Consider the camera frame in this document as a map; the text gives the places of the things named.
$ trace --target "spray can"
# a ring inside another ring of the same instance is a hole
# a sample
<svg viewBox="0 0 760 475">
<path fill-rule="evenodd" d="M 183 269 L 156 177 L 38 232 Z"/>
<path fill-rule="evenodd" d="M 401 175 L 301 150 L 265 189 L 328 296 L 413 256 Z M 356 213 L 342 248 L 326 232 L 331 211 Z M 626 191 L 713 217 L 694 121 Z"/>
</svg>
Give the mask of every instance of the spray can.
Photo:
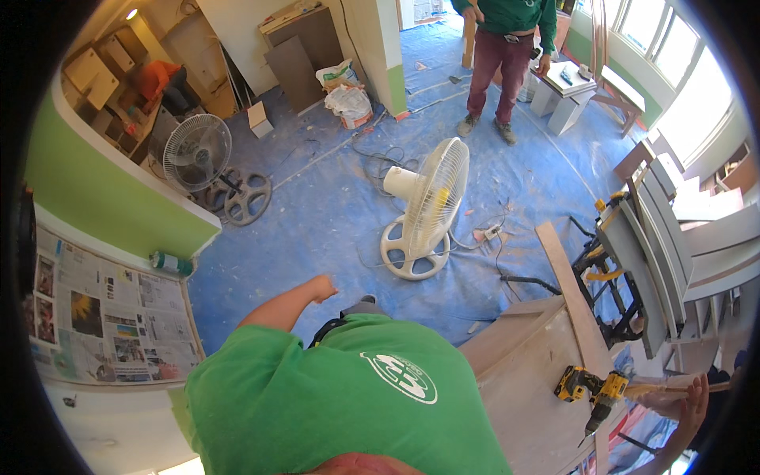
<svg viewBox="0 0 760 475">
<path fill-rule="evenodd" d="M 184 276 L 192 274 L 192 262 L 161 251 L 155 251 L 150 255 L 150 264 L 156 269 L 162 269 L 173 274 Z"/>
</svg>

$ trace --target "orange shirt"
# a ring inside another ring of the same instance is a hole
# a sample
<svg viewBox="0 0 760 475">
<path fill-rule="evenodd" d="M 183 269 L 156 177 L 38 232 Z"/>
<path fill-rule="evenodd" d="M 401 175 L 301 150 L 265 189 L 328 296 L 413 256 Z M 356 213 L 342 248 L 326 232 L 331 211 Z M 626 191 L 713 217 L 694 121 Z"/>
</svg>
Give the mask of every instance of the orange shirt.
<svg viewBox="0 0 760 475">
<path fill-rule="evenodd" d="M 151 61 L 140 72 L 140 92 L 145 99 L 152 100 L 161 93 L 169 79 L 179 71 L 181 65 L 173 65 L 160 60 Z"/>
</svg>

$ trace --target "fist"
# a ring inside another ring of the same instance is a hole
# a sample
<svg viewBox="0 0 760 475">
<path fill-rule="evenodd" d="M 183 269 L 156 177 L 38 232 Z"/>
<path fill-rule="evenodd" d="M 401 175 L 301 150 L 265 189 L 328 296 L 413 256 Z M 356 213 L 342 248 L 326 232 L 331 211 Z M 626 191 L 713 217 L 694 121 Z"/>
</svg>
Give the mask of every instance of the fist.
<svg viewBox="0 0 760 475">
<path fill-rule="evenodd" d="M 552 67 L 552 57 L 551 55 L 542 55 L 541 59 L 538 60 L 538 68 L 536 68 L 536 74 L 538 74 L 539 78 L 543 78 L 546 76 L 546 73 L 549 72 L 549 68 Z"/>
<path fill-rule="evenodd" d="M 466 21 L 478 20 L 480 23 L 486 21 L 486 17 L 483 16 L 483 12 L 477 6 L 467 7 L 462 12 L 462 16 Z"/>
<path fill-rule="evenodd" d="M 314 303 L 322 303 L 337 293 L 337 289 L 333 287 L 330 277 L 326 275 L 318 275 L 309 281 L 312 287 Z"/>
</svg>

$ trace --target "white logo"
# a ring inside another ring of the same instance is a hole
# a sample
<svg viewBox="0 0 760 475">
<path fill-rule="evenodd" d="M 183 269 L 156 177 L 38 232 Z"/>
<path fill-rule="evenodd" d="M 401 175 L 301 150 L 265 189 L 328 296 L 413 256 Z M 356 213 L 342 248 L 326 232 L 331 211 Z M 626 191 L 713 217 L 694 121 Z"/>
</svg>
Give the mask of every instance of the white logo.
<svg viewBox="0 0 760 475">
<path fill-rule="evenodd" d="M 435 404 L 438 390 L 432 379 L 419 366 L 408 359 L 396 355 L 379 355 L 377 353 L 359 353 L 366 358 L 372 369 L 397 390 L 415 401 Z"/>
</svg>

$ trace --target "maroon pants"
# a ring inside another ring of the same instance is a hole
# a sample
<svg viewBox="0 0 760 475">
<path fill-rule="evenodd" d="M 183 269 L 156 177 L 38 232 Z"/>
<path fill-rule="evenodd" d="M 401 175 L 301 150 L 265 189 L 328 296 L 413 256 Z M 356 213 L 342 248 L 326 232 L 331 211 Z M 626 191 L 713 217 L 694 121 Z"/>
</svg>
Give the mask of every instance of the maroon pants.
<svg viewBox="0 0 760 475">
<path fill-rule="evenodd" d="M 491 84 L 496 68 L 502 66 L 502 96 L 496 109 L 496 120 L 510 122 L 512 107 L 518 100 L 525 72 L 530 64 L 533 35 L 521 36 L 519 43 L 509 43 L 504 35 L 490 33 L 478 28 L 475 33 L 475 67 L 470 84 L 467 111 L 479 116 L 486 104 L 486 89 Z"/>
</svg>

